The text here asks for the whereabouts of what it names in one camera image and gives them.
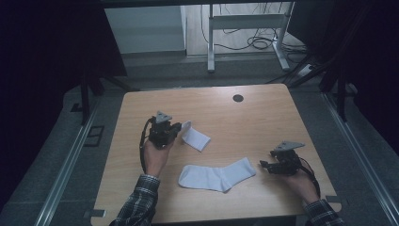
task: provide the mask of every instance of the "person's right hand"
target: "person's right hand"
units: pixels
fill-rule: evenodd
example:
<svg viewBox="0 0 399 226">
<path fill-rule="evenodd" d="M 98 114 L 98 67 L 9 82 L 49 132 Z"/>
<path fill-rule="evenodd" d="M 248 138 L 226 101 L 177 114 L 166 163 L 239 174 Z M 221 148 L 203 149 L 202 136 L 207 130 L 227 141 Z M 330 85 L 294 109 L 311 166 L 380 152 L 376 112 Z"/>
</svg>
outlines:
<svg viewBox="0 0 399 226">
<path fill-rule="evenodd" d="M 310 167 L 307 163 L 305 163 L 305 161 L 301 160 L 301 163 L 302 166 L 311 171 Z M 280 175 L 279 177 L 294 191 L 296 195 L 302 198 L 306 204 L 320 200 L 311 178 L 302 169 L 292 176 Z"/>
</svg>

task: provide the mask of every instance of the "shirt cuff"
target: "shirt cuff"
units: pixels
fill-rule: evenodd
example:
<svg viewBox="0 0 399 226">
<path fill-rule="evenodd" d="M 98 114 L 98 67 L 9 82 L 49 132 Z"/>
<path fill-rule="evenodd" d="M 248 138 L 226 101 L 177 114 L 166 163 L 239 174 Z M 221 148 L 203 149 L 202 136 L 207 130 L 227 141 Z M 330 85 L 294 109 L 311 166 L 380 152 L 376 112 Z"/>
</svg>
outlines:
<svg viewBox="0 0 399 226">
<path fill-rule="evenodd" d="M 144 192 L 156 196 L 160 183 L 161 181 L 154 176 L 141 174 L 138 178 L 135 191 Z"/>
<path fill-rule="evenodd" d="M 320 225 L 322 222 L 334 221 L 339 218 L 337 213 L 335 213 L 325 200 L 313 202 L 305 206 L 305 211 L 313 225 Z"/>
</svg>

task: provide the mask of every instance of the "desk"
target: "desk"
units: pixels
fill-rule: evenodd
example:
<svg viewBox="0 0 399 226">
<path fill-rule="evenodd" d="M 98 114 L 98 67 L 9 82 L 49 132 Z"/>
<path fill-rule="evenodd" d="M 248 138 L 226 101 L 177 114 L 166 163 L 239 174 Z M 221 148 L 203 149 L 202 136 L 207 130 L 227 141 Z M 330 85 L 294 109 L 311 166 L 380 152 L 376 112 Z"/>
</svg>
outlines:
<svg viewBox="0 0 399 226">
<path fill-rule="evenodd" d="M 244 101 L 235 102 L 235 94 L 242 95 Z M 141 131 L 157 110 L 173 116 L 172 123 L 192 121 L 193 128 L 212 140 L 200 153 L 178 135 L 160 177 L 153 223 L 303 214 L 301 200 L 259 164 L 261 159 L 275 162 L 270 151 L 283 140 L 306 144 L 296 152 L 314 169 L 322 196 L 336 195 L 284 85 L 130 92 L 123 99 L 94 207 L 107 213 L 104 218 L 92 218 L 92 225 L 108 225 L 133 192 L 142 173 L 138 152 Z M 178 185 L 185 165 L 225 167 L 243 157 L 249 159 L 256 175 L 227 193 Z M 341 208 L 336 203 L 332 206 L 337 211 Z"/>
</svg>

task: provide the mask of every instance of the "person's left hand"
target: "person's left hand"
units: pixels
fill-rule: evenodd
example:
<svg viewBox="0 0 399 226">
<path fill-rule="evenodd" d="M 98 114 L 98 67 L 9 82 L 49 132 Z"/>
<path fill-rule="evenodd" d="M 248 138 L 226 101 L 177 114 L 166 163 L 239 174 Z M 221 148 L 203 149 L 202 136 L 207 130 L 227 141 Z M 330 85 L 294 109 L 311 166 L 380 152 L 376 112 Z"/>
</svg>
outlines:
<svg viewBox="0 0 399 226">
<path fill-rule="evenodd" d="M 162 149 L 157 149 L 149 140 L 144 144 L 144 161 L 148 175 L 159 177 L 162 169 L 167 164 L 169 151 L 174 140 Z"/>
</svg>

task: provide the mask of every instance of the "aluminum rail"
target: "aluminum rail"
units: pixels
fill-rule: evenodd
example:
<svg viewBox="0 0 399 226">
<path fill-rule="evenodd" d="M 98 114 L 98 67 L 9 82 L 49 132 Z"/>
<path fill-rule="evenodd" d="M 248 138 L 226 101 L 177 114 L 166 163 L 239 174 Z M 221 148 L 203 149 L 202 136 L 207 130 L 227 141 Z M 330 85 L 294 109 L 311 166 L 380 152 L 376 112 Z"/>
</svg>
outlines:
<svg viewBox="0 0 399 226">
<path fill-rule="evenodd" d="M 346 142 L 350 150 L 352 151 L 352 154 L 358 162 L 360 169 L 366 177 L 366 180 L 368 181 L 371 189 L 375 193 L 375 196 L 381 204 L 382 209 L 390 220 L 391 225 L 399 225 L 398 207 L 396 206 L 395 200 L 392 198 L 389 190 L 379 179 L 378 174 L 375 172 L 372 164 L 370 163 L 369 159 L 367 158 L 366 154 L 358 143 L 356 137 L 352 133 L 347 122 L 344 122 L 338 115 L 337 111 L 335 110 L 335 103 L 332 98 L 325 93 L 322 94 L 322 97 L 326 102 L 333 119 L 343 133 L 343 136 L 345 137 Z"/>
<path fill-rule="evenodd" d="M 48 226 L 56 212 L 61 196 L 64 193 L 65 187 L 70 179 L 71 173 L 73 171 L 74 165 L 77 158 L 79 157 L 80 151 L 85 143 L 86 136 L 90 129 L 91 124 L 94 121 L 95 115 L 97 113 L 97 107 L 100 100 L 94 101 L 94 106 L 92 107 L 91 114 L 88 117 L 88 121 L 85 125 L 82 125 L 79 133 L 68 153 L 67 158 L 62 165 L 55 182 L 47 196 L 44 205 L 42 206 L 38 218 L 36 219 L 35 226 Z"/>
</svg>

